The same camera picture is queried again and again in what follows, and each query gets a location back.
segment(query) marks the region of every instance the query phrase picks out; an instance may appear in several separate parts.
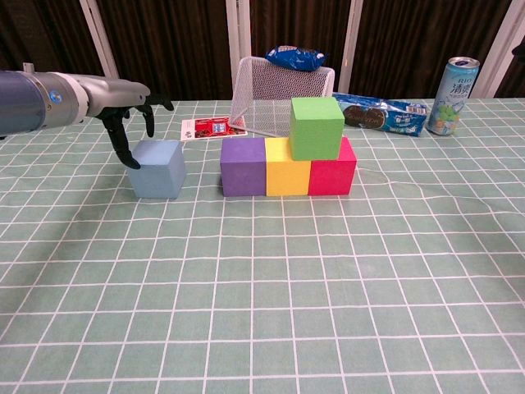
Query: light blue foam block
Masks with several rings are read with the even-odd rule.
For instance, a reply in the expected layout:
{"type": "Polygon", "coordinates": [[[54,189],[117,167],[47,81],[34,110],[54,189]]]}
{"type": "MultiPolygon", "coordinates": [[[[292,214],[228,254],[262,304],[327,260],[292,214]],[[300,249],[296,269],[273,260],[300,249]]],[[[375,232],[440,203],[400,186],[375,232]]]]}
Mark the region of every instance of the light blue foam block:
{"type": "Polygon", "coordinates": [[[176,199],[186,177],[182,144],[176,140],[142,140],[133,150],[139,170],[128,168],[137,197],[176,199]]]}

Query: dark curtain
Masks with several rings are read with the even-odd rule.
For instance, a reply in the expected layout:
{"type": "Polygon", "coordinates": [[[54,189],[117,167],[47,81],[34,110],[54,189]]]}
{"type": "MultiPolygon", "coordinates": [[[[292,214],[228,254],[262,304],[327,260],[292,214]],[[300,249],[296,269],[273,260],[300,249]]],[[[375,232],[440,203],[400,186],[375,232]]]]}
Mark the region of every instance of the dark curtain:
{"type": "Polygon", "coordinates": [[[495,96],[525,97],[525,63],[519,63],[516,57],[513,58],[495,96]]]}
{"type": "Polygon", "coordinates": [[[0,0],[0,69],[103,75],[78,1],[0,0]]]}
{"type": "Polygon", "coordinates": [[[366,0],[349,92],[433,98],[449,58],[486,58],[511,0],[366,0]]]}
{"type": "Polygon", "coordinates": [[[336,70],[337,89],[351,0],[251,0],[252,54],[277,45],[317,49],[336,70]]]}
{"type": "Polygon", "coordinates": [[[231,99],[224,0],[98,0],[121,78],[171,99],[231,99]]]}

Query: yellow cube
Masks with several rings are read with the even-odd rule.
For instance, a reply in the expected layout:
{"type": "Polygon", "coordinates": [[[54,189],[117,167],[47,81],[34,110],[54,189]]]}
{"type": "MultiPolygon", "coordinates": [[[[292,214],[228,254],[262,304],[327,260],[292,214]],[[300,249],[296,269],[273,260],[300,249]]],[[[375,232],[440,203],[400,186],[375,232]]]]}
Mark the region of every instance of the yellow cube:
{"type": "Polygon", "coordinates": [[[266,195],[307,195],[311,162],[292,159],[288,138],[266,138],[266,195]]]}

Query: white mesh basket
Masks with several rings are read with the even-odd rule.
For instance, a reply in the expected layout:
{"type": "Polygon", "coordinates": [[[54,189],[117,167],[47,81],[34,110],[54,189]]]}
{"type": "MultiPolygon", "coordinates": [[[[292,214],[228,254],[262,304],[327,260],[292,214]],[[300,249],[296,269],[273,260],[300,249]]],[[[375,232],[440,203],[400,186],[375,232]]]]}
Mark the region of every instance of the white mesh basket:
{"type": "Polygon", "coordinates": [[[235,82],[230,126],[286,137],[290,133],[291,98],[331,96],[335,77],[328,67],[294,71],[262,57],[244,57],[235,82]]]}

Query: green cube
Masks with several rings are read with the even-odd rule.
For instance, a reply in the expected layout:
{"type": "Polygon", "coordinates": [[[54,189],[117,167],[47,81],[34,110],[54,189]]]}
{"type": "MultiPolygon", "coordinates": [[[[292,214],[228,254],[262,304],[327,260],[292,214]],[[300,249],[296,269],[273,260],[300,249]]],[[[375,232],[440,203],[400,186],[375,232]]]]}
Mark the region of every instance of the green cube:
{"type": "Polygon", "coordinates": [[[294,160],[336,160],[345,117],[333,97],[292,99],[290,143],[294,160]]]}

